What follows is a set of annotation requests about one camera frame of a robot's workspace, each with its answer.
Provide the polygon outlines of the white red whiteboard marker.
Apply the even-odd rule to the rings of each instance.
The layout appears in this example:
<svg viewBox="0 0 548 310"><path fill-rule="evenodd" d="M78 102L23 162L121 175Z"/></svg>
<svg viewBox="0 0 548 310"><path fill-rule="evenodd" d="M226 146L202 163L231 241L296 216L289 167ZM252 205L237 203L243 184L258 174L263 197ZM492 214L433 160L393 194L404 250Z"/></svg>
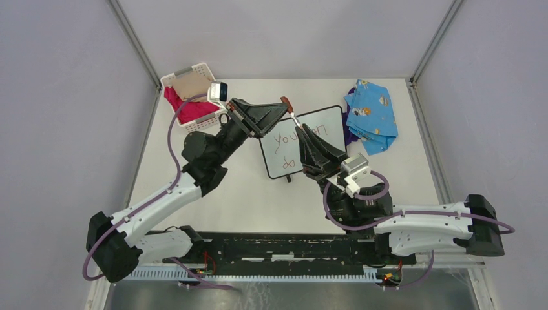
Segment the white red whiteboard marker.
<svg viewBox="0 0 548 310"><path fill-rule="evenodd" d="M303 129L303 125L302 123L299 121L298 117L295 115L294 112L290 112L290 118L292 119L292 121L294 122L295 126L302 130Z"/></svg>

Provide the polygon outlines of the black framed whiteboard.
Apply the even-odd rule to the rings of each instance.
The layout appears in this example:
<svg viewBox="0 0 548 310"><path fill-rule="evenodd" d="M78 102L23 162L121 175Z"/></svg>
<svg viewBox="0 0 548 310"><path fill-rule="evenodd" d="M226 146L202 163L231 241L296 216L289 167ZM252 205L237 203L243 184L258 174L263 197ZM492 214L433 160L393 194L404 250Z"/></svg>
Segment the black framed whiteboard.
<svg viewBox="0 0 548 310"><path fill-rule="evenodd" d="M346 150L343 131L343 110L338 105L314 110L297 116L323 140ZM269 178L285 178L302 171L299 142L291 118L280 120L273 130L260 139L260 147Z"/></svg>

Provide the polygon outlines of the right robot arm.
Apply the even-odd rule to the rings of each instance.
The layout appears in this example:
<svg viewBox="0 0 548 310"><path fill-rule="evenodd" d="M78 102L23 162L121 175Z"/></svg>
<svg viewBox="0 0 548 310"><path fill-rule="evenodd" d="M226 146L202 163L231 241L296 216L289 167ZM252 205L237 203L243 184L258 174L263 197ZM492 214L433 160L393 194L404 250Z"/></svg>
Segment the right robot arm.
<svg viewBox="0 0 548 310"><path fill-rule="evenodd" d="M480 194L442 205L395 204L390 184L362 155L349 156L303 124L295 128L304 174L317 182L325 217L356 238L372 238L382 264L423 251L462 248L468 255L500 257L502 236L515 232L498 220Z"/></svg>

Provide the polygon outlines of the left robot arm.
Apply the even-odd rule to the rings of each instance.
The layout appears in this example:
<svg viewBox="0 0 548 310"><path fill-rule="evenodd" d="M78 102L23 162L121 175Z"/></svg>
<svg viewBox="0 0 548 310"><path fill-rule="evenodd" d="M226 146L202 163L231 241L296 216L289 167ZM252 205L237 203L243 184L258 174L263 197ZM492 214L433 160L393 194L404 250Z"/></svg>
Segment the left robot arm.
<svg viewBox="0 0 548 310"><path fill-rule="evenodd" d="M193 240L192 229L170 232L151 230L183 206L203 198L223 180L229 157L248 139L263 138L285 114L293 111L286 102L251 105L233 98L227 103L227 123L215 135L194 131L184 140L181 165L172 146L168 151L176 166L173 181L145 201L110 216L96 213L89 222L82 267L87 281L102 277L110 283L129 276L139 265L166 258L195 263L203 246Z"/></svg>

